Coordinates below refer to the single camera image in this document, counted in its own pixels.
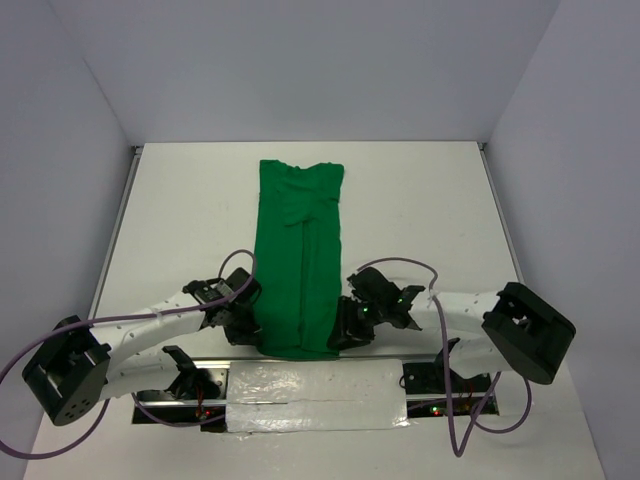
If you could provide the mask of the green t shirt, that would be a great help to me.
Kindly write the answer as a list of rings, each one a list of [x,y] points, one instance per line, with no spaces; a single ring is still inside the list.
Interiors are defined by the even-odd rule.
[[[262,354],[337,356],[327,342],[341,284],[340,164],[309,168],[263,160],[254,254],[262,287],[254,312]]]

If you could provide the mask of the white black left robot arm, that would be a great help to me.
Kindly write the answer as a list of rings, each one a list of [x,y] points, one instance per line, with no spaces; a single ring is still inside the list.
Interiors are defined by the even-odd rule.
[[[31,357],[22,377],[56,426],[69,425],[97,403],[141,391],[174,399],[219,395],[207,370],[176,344],[180,336],[221,327],[232,345],[255,346],[253,303],[262,292],[243,268],[227,278],[194,280],[130,320],[80,327],[76,316]]]

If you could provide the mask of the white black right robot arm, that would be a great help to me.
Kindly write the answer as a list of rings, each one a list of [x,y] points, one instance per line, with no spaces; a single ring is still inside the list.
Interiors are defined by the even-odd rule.
[[[574,324],[529,287],[508,282],[498,291],[436,293],[430,286],[399,287],[367,266],[348,280],[327,340],[333,350],[364,347],[375,329],[438,327],[447,341],[437,354],[437,384],[456,391],[481,374],[513,371],[539,385],[555,380],[576,336]]]

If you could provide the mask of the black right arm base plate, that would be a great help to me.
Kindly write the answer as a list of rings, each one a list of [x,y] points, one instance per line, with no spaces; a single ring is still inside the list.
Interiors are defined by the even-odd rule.
[[[449,413],[442,369],[429,361],[403,360],[398,381],[406,397],[410,419],[442,418]],[[480,374],[463,379],[451,374],[452,412],[454,416],[469,416],[491,386],[493,378]]]

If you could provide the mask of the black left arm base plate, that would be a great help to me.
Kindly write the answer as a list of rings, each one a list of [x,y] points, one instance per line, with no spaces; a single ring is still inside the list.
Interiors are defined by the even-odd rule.
[[[202,367],[191,360],[177,363],[178,373],[163,390],[136,393],[133,424],[154,424],[140,407],[171,425],[199,426],[202,431],[223,432],[226,428],[228,367]]]

